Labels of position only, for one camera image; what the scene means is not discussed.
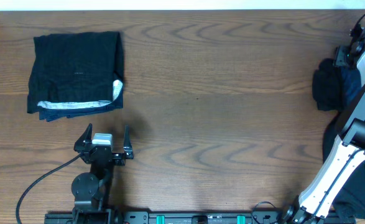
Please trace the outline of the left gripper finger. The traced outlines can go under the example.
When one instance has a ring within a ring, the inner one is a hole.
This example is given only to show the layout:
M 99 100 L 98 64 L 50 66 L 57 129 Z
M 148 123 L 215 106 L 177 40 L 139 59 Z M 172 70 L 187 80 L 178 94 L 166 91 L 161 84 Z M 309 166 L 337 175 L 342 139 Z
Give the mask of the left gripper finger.
M 132 144 L 131 144 L 131 138 L 130 138 L 130 134 L 129 134 L 128 125 L 126 125 L 125 129 L 124 129 L 123 149 L 126 154 L 132 154 Z
M 91 142 L 93 125 L 90 123 L 83 134 L 76 140 L 75 146 L 85 146 L 86 143 Z

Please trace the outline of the blue denim shorts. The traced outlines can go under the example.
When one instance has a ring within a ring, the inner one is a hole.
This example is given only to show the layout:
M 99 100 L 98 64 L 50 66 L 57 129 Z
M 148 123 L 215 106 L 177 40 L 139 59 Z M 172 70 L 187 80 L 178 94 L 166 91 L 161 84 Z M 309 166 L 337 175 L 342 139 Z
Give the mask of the blue denim shorts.
M 358 69 L 341 69 L 341 80 L 342 80 L 342 102 L 343 109 L 345 110 L 350 103 L 354 100 L 355 96 L 359 93 L 361 85 L 361 74 Z

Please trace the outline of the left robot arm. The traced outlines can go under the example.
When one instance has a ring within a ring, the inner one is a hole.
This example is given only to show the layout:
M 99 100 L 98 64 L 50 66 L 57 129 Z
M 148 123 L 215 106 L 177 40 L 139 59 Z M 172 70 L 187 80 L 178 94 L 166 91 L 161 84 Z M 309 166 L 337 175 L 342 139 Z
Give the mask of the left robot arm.
M 74 144 L 89 172 L 75 177 L 71 191 L 75 197 L 72 210 L 73 223 L 123 223 L 123 215 L 111 206 L 109 195 L 116 166 L 125 166 L 128 159 L 134 158 L 129 126 L 124 129 L 123 152 L 113 152 L 111 134 L 93 134 L 93 125 L 89 124 L 85 132 Z

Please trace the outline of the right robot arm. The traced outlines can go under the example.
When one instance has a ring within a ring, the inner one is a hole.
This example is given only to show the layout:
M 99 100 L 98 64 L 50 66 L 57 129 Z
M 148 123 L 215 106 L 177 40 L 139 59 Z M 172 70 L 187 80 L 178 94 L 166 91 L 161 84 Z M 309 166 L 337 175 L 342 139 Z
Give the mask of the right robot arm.
M 311 184 L 277 215 L 254 223 L 354 223 L 365 219 L 365 26 L 314 73 L 312 92 L 321 110 L 337 110 L 323 137 L 323 165 Z

